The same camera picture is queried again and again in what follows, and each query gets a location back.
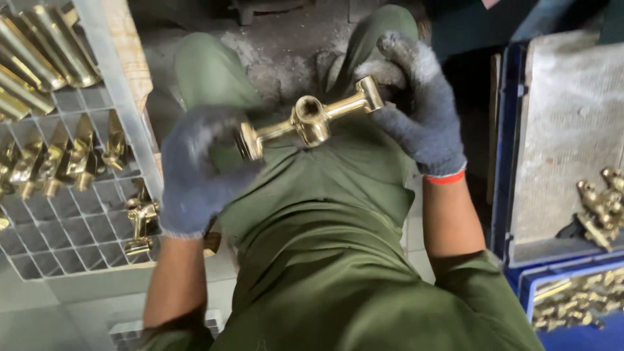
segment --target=green pants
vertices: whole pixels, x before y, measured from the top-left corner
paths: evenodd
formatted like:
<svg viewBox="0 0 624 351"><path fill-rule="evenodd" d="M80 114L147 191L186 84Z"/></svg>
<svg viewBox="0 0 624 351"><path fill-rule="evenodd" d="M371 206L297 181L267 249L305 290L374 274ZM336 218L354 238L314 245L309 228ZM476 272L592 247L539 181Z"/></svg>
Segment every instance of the green pants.
<svg viewBox="0 0 624 351"><path fill-rule="evenodd" d="M386 31L403 31L417 38L416 23L407 10L398 6L378 10L353 32L338 80L322 102L351 93L355 67L381 58L376 41ZM262 101L237 54L213 36L194 33L184 38L175 70L187 109L228 105L248 111L255 125L266 124L258 113ZM265 147L263 172L219 215L224 233L240 250L250 241L246 238L249 231L279 210L302 202L355 205L385 215L402 227L414 198L403 186L413 161L364 115L338 119L330 129L332 138L314 149L303 149L293 140Z"/></svg>

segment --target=forearm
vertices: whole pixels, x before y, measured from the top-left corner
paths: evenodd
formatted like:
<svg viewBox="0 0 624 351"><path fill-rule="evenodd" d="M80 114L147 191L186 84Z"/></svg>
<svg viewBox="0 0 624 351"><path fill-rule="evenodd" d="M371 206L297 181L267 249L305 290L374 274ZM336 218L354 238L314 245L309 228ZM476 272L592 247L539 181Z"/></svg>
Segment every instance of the forearm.
<svg viewBox="0 0 624 351"><path fill-rule="evenodd" d="M450 266L485 250L485 239L466 179L435 185L422 182L425 249L437 277Z"/></svg>
<svg viewBox="0 0 624 351"><path fill-rule="evenodd" d="M165 239L147 292L144 328L204 311L207 301L202 239Z"/></svg>

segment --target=knit glove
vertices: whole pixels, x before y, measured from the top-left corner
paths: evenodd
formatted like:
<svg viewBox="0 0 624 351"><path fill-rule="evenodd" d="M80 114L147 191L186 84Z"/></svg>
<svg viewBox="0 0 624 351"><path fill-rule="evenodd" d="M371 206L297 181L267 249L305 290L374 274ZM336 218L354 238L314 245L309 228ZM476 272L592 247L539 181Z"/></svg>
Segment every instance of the knit glove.
<svg viewBox="0 0 624 351"><path fill-rule="evenodd" d="M242 111L224 106L202 106L188 111L162 144L160 226L165 235L198 239L210 221L260 172L261 162L220 174L209 148L235 142Z"/></svg>
<svg viewBox="0 0 624 351"><path fill-rule="evenodd" d="M459 118L451 86L444 78L433 50L400 32L387 32L377 41L381 53L398 65L411 88L411 113L406 116L394 105L374 111L371 118L417 162L425 178L435 184L450 184L464 176L466 157L459 135ZM366 74L359 67L359 75ZM368 69L377 81L379 66Z"/></svg>

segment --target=person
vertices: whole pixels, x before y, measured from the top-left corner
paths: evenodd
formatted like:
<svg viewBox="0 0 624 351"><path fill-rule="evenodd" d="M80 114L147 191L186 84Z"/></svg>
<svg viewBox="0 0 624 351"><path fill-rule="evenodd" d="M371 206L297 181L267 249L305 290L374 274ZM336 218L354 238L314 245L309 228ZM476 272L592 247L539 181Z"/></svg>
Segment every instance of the person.
<svg viewBox="0 0 624 351"><path fill-rule="evenodd" d="M241 119L262 126L267 117L233 51L208 34L185 39L175 68L188 112L162 147L168 238L142 350L543 350L486 250L453 92L417 35L408 11L384 6L354 30L328 91L345 96L363 63L385 59L406 73L407 114L388 104L344 117L319 147L285 139L265 147L263 162L229 171L232 157L211 147L232 142ZM383 69L370 71L384 79ZM414 162L435 285L399 243ZM240 271L232 314L213 340L203 327L202 235L216 217Z"/></svg>

